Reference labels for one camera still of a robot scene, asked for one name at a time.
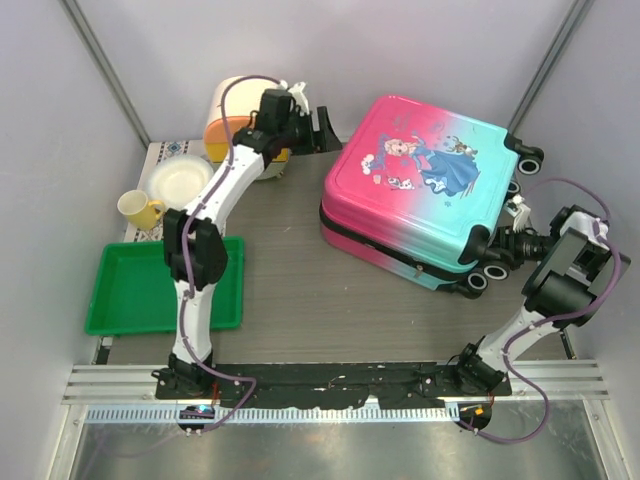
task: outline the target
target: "tray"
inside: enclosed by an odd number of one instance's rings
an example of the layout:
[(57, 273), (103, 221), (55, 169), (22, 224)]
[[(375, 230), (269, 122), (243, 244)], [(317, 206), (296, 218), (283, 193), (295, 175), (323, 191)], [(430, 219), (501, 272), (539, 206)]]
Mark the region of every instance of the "tray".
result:
[[(213, 296), (211, 329), (242, 322), (244, 240), (226, 237), (229, 263)], [(102, 252), (85, 331), (89, 335), (175, 332), (177, 298), (162, 242), (114, 243)]]

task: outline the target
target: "table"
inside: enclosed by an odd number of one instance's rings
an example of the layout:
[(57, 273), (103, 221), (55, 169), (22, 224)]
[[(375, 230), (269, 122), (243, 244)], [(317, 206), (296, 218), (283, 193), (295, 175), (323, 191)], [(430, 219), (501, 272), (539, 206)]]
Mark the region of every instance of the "table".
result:
[[(159, 161), (180, 153), (206, 158), (201, 141), (153, 143), (140, 187)], [(212, 333), (218, 362), (446, 360), (502, 325), (519, 308), (532, 267), (493, 282), (478, 300), (426, 290), (329, 246), (318, 206), (337, 153), (294, 157), (283, 178), (255, 182), (227, 223), (246, 242), (241, 328)], [(129, 226), (125, 241), (159, 240)], [(162, 364), (172, 334), (113, 339), (109, 364)], [(522, 358), (562, 359), (559, 337)]]

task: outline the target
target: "wall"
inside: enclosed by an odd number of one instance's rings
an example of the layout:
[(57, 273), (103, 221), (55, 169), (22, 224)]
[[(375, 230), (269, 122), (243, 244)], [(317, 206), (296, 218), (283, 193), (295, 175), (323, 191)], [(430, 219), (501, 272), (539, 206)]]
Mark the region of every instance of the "wall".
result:
[[(640, 476), (640, 34), (636, 0), (595, 2), (549, 83), (522, 125), (520, 136), (545, 147), (545, 175), (578, 180), (612, 210), (610, 238), (632, 257), (630, 270), (599, 314), (573, 338), (578, 353), (595, 357), (609, 384), (625, 450)], [(538, 216), (584, 201), (571, 187), (547, 187), (533, 197)]]
[(0, 17), (0, 465), (45, 478), (71, 365), (91, 361), (83, 323), (115, 203), (143, 149), (55, 1)]
[(80, 0), (154, 140), (201, 138), (226, 77), (307, 80), (336, 132), (401, 93), (507, 125), (571, 0)]

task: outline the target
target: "pink and blue suitcase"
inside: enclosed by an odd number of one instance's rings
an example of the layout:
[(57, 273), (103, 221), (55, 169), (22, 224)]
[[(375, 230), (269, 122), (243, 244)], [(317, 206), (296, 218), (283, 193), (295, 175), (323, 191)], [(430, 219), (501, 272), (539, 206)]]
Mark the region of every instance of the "pink and blue suitcase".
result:
[(491, 241), (514, 170), (542, 150), (506, 129), (398, 96), (380, 98), (325, 180), (327, 241), (432, 290), (477, 298), (509, 268)]

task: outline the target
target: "cup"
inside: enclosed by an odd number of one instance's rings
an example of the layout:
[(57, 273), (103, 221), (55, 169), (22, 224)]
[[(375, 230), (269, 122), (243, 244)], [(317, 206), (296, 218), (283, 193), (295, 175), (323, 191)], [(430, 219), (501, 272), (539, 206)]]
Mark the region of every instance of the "cup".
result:
[(149, 200), (142, 190), (130, 190), (118, 199), (118, 211), (140, 230), (151, 230), (166, 207), (160, 200)]

